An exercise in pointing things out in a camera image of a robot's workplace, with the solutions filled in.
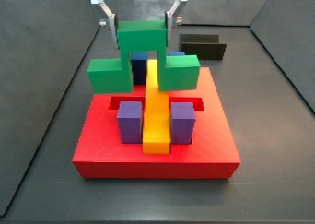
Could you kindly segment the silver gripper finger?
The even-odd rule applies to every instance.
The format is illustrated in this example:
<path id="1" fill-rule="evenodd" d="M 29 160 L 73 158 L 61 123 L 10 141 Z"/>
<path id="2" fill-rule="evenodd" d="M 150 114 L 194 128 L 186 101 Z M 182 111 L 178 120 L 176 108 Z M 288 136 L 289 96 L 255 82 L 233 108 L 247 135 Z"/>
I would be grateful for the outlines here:
<path id="1" fill-rule="evenodd" d="M 118 18 L 117 15 L 110 11 L 108 5 L 105 4 L 104 0 L 89 0 L 92 5 L 97 5 L 104 14 L 106 15 L 106 19 L 100 21 L 100 25 L 106 27 L 110 31 L 112 41 L 114 48 L 118 47 L 118 39 L 117 39 L 117 26 L 118 26 Z"/>
<path id="2" fill-rule="evenodd" d="M 165 11 L 166 31 L 174 29 L 181 23 L 180 12 L 188 0 L 174 0 L 170 8 Z"/>

